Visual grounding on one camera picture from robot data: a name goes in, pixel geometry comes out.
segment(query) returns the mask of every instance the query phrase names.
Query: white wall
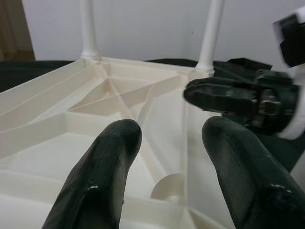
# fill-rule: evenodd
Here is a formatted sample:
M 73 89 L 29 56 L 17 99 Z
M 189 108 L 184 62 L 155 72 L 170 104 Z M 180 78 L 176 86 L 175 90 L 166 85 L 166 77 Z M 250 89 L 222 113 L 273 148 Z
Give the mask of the white wall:
M 32 43 L 21 0 L 5 0 L 18 50 L 31 51 Z
M 95 0 L 101 55 L 198 60 L 209 0 Z M 227 0 L 215 59 L 247 57 L 283 70 L 272 23 L 304 0 Z M 77 0 L 23 0 L 37 60 L 81 53 Z

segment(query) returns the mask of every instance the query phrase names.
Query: white cylindrical leg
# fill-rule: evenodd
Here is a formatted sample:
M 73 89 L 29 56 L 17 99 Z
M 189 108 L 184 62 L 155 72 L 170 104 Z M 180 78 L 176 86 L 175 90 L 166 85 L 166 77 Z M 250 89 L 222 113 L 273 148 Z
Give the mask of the white cylindrical leg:
M 80 0 L 81 8 L 81 34 L 82 53 L 81 57 L 98 59 L 92 0 Z
M 224 0 L 211 0 L 200 58 L 196 66 L 196 68 L 204 69 L 209 73 L 214 73 L 213 60 L 223 9 Z

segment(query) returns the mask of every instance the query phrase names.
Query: cream plastic surface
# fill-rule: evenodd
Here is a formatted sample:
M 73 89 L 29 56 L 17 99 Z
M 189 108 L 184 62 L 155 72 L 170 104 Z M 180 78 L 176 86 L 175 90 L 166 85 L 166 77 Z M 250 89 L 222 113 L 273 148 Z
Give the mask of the cream plastic surface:
M 80 59 L 0 94 L 0 228 L 42 227 L 69 171 L 111 122 L 143 141 L 121 229 L 232 229 L 201 128 L 213 114 L 182 96 L 194 68 Z

